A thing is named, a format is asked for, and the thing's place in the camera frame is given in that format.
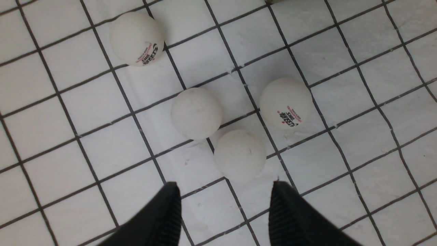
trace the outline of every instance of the grid square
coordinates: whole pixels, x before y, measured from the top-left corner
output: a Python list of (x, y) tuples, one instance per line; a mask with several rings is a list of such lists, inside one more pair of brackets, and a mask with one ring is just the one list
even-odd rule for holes
[(278, 179), (289, 182), (279, 159), (273, 157), (267, 160), (262, 173), (250, 182), (245, 184), (232, 183), (248, 218), (270, 207), (273, 182)]
[(166, 30), (167, 45), (215, 26), (204, 0), (165, 0), (150, 6), (150, 10)]
[(357, 62), (376, 56), (401, 43), (384, 8), (361, 15), (340, 25), (340, 28)]
[(90, 26), (79, 1), (45, 0), (23, 7), (26, 19), (42, 47)]
[(35, 49), (18, 10), (0, 16), (0, 63)]
[(431, 214), (434, 218), (437, 216), (437, 184), (434, 183), (422, 190), (423, 197), (430, 207)]
[(203, 85), (202, 88), (212, 92), (219, 100), (224, 112), (223, 123), (253, 111), (253, 105), (236, 72)]
[(286, 1), (272, 9), (289, 44), (334, 24), (323, 0)]
[(94, 183), (90, 168), (76, 142), (31, 160), (24, 166), (41, 205)]
[(308, 84), (314, 84), (354, 65), (335, 28), (292, 46), (291, 50)]
[(9, 9), (13, 9), (17, 6), (14, 0), (3, 0), (0, 3), (0, 12), (7, 11)]
[(18, 162), (2, 124), (0, 125), (0, 156), (0, 170)]
[(128, 222), (163, 185), (153, 163), (148, 162), (102, 183), (119, 224)]
[(404, 49), (396, 49), (360, 68), (377, 103), (422, 84)]
[(270, 236), (269, 236), (269, 213), (266, 213), (259, 218), (256, 218), (250, 223), (253, 232), (257, 236), (260, 246), (270, 246)]
[(206, 140), (177, 148), (157, 161), (164, 177), (177, 182), (182, 196), (223, 177)]
[(172, 48), (171, 54), (187, 87), (230, 73), (234, 68), (218, 30)]
[(347, 172), (328, 134), (320, 135), (281, 154), (300, 193)]
[(145, 67), (118, 69), (117, 75), (134, 110), (182, 91), (167, 53)]
[(132, 9), (144, 6), (141, 0), (84, 0), (94, 24), (114, 18)]
[(75, 246), (115, 227), (97, 187), (45, 209), (60, 245)]
[(35, 198), (20, 167), (0, 173), (0, 225), (28, 213), (37, 207)]
[(3, 114), (55, 93), (38, 54), (0, 67), (0, 76), (0, 111)]
[(412, 245), (435, 232), (417, 193), (384, 208), (373, 219), (387, 245)]
[(78, 134), (85, 133), (126, 115), (129, 109), (112, 74), (62, 94)]
[(397, 151), (357, 170), (354, 176), (370, 211), (415, 189)]
[(137, 114), (141, 128), (155, 154), (188, 140), (172, 124), (170, 112), (173, 100), (165, 101)]
[(241, 73), (256, 104), (259, 104), (261, 94), (269, 83), (284, 77), (302, 81), (286, 49), (243, 67)]
[(349, 176), (311, 192), (304, 198), (337, 227), (342, 227), (366, 214)]
[(337, 125), (374, 107), (356, 69), (323, 82), (311, 90), (328, 126)]
[(376, 233), (375, 228), (373, 227), (369, 218), (365, 218), (364, 220), (353, 224), (343, 232), (357, 242), (361, 243), (361, 245), (381, 245), (378, 234)]
[(99, 179), (150, 157), (132, 117), (81, 139)]
[(105, 23), (103, 25), (99, 25), (96, 27), (96, 31), (99, 35), (100, 41), (102, 42), (103, 48), (105, 49), (105, 52), (106, 52), (109, 60), (111, 61), (111, 65), (113, 67), (117, 67), (117, 66), (125, 64), (125, 62), (120, 60), (115, 55), (114, 51), (112, 50), (111, 43), (109, 41), (109, 33), (111, 32), (111, 24), (112, 24), (112, 22), (108, 22), (108, 23)]
[(208, 246), (222, 246), (222, 245), (256, 245), (255, 241), (253, 240), (252, 234), (250, 233), (249, 228), (247, 225), (240, 227), (239, 229), (228, 233), (226, 235), (223, 235), (212, 242), (207, 244)]
[(351, 169), (396, 148), (390, 128), (378, 110), (354, 119), (332, 133)]
[(22, 159), (74, 138), (57, 98), (52, 98), (5, 119)]
[(49, 47), (42, 53), (59, 90), (109, 69), (92, 30)]
[(425, 82), (437, 78), (437, 70), (433, 64), (437, 63), (437, 46), (435, 45), (437, 32), (416, 40), (407, 45), (414, 63), (419, 69)]
[(329, 0), (337, 21), (343, 21), (378, 4), (381, 4), (380, 0)]
[(273, 146), (257, 114), (250, 115), (244, 119), (238, 120), (235, 123), (232, 123), (224, 128), (219, 129), (216, 133), (214, 133), (214, 135), (211, 136), (212, 144), (215, 146), (218, 140), (223, 135), (225, 135), (226, 133), (232, 130), (237, 130), (237, 129), (244, 129), (255, 134), (266, 147), (267, 155), (274, 153)]
[(402, 148), (402, 154), (419, 186), (437, 177), (437, 132), (434, 131)]
[(3, 245), (46, 245), (53, 246), (52, 237), (41, 213), (19, 220), (0, 230)]
[(437, 27), (437, 5), (433, 0), (397, 0), (387, 7), (404, 41)]
[(419, 244), (418, 246), (434, 246), (434, 245), (437, 245), (437, 236), (428, 239), (427, 241)]
[(436, 126), (437, 104), (425, 88), (386, 104), (381, 109), (390, 120), (400, 145)]
[(258, 7), (265, 6), (263, 1), (253, 0), (208, 0), (218, 23), (223, 23), (250, 12)]
[(182, 218), (195, 244), (244, 221), (226, 181), (183, 199)]
[(268, 9), (222, 26), (223, 34), (239, 66), (284, 47)]

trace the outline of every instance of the ping pong ball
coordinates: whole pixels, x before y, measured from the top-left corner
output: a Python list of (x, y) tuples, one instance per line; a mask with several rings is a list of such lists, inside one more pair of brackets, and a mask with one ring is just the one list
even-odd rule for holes
[(189, 139), (210, 137), (219, 129), (222, 118), (220, 102), (211, 92), (202, 88), (181, 92), (171, 105), (174, 127)]
[(307, 87), (292, 78), (271, 82), (262, 92), (260, 113), (272, 126), (294, 130), (305, 123), (314, 105)]
[(233, 130), (217, 143), (214, 161), (229, 180), (244, 183), (261, 173), (266, 164), (263, 143), (246, 130)]
[(155, 60), (164, 48), (159, 23), (143, 12), (128, 12), (118, 17), (111, 25), (109, 41), (114, 54), (135, 67)]

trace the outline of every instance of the white grid paper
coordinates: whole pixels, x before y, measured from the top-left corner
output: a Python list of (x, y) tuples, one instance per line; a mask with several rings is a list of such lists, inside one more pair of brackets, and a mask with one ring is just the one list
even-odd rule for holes
[[(413, 0), (256, 1), (0, 5), (9, 38), (0, 56), (0, 240), (95, 245), (176, 180), (181, 245), (267, 245), (269, 192), (280, 177), (363, 244), (432, 244), (435, 1), (414, 1), (414, 11)], [(171, 12), (181, 6), (187, 11)], [(166, 56), (148, 81), (167, 84), (145, 86), (147, 99), (132, 83), (147, 68), (123, 65), (108, 47), (109, 22), (127, 10), (146, 11), (167, 30)], [(30, 93), (34, 76), (41, 86)], [(266, 126), (257, 106), (262, 88), (283, 76), (312, 90), (318, 112), (294, 136)], [(171, 99), (193, 86), (223, 94), (227, 120), (211, 140), (168, 134)], [(246, 185), (212, 163), (218, 137), (236, 127), (269, 150), (263, 173)]]

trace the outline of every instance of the table tennis ball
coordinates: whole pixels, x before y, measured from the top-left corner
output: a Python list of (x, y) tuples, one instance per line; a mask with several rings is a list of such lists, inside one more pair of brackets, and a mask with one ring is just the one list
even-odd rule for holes
[(218, 99), (202, 88), (181, 92), (171, 106), (171, 120), (176, 130), (189, 139), (210, 137), (220, 127), (223, 118)]
[(159, 23), (143, 12), (128, 12), (118, 17), (111, 25), (109, 41), (114, 54), (135, 67), (155, 60), (164, 48)]
[(226, 178), (245, 183), (261, 173), (266, 155), (263, 143), (255, 135), (233, 130), (218, 141), (214, 161)]
[(307, 87), (292, 78), (271, 82), (260, 99), (260, 113), (272, 126), (294, 130), (305, 123), (314, 105)]

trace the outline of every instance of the printed logo on ball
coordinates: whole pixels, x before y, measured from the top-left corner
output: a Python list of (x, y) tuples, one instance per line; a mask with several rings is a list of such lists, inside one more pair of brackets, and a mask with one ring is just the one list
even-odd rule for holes
[(299, 115), (294, 111), (294, 109), (290, 108), (290, 106), (287, 106), (288, 111), (281, 112), (278, 110), (279, 116), (282, 118), (282, 124), (287, 124), (290, 127), (296, 127), (299, 125), (299, 123), (302, 123), (302, 119), (299, 117)]
[(142, 53), (142, 55), (137, 59), (135, 63), (141, 62), (143, 65), (146, 65), (155, 59), (157, 52), (158, 52), (158, 45), (149, 43), (146, 50)]

